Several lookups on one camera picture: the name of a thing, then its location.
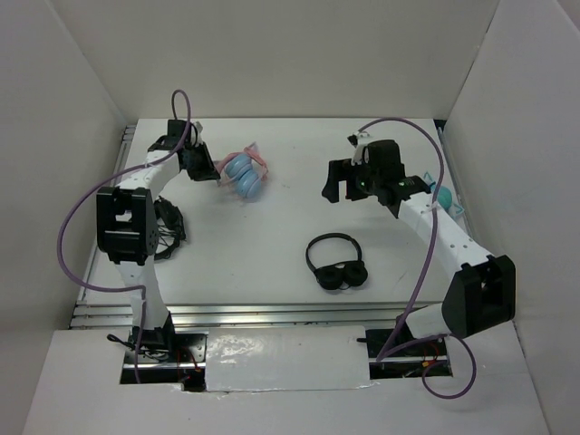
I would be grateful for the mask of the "blue pink cat-ear headphones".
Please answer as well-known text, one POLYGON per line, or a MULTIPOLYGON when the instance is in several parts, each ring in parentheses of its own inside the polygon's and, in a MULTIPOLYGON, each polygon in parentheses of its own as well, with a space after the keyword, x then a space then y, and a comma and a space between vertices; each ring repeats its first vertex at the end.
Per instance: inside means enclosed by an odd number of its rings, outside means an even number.
POLYGON ((220 185, 230 185, 243 200, 257 199, 266 181, 269 168, 261 156, 256 142, 240 152, 232 152, 216 163, 222 180, 220 185))

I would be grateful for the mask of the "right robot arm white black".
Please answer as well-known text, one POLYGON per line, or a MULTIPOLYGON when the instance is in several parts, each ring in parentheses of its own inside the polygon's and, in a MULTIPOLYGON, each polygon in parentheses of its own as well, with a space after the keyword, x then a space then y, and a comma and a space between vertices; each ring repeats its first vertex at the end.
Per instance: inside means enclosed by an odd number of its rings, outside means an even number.
POLYGON ((322 195, 339 200, 346 184, 351 201, 377 198, 428 246, 426 259, 438 259, 449 278, 439 304, 405 310, 395 326, 397 349, 415 354, 427 337, 454 334, 461 339, 511 321, 516 313, 516 267, 474 241, 441 207, 434 188, 408 176, 398 144, 376 140, 357 146, 350 159, 332 160, 322 195))

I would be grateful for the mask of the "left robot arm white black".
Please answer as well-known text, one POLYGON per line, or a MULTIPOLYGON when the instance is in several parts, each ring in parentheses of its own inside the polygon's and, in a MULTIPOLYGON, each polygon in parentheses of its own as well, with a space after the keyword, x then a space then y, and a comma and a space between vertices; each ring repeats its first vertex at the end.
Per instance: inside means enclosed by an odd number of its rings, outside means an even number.
POLYGON ((182 171, 194 181, 219 179, 202 131, 197 121, 168 121, 167 133, 148 148, 137 170, 96 194, 98 248, 129 289, 130 342, 136 352, 146 350, 161 362, 177 353, 179 340, 155 272, 160 228, 154 201, 182 171))

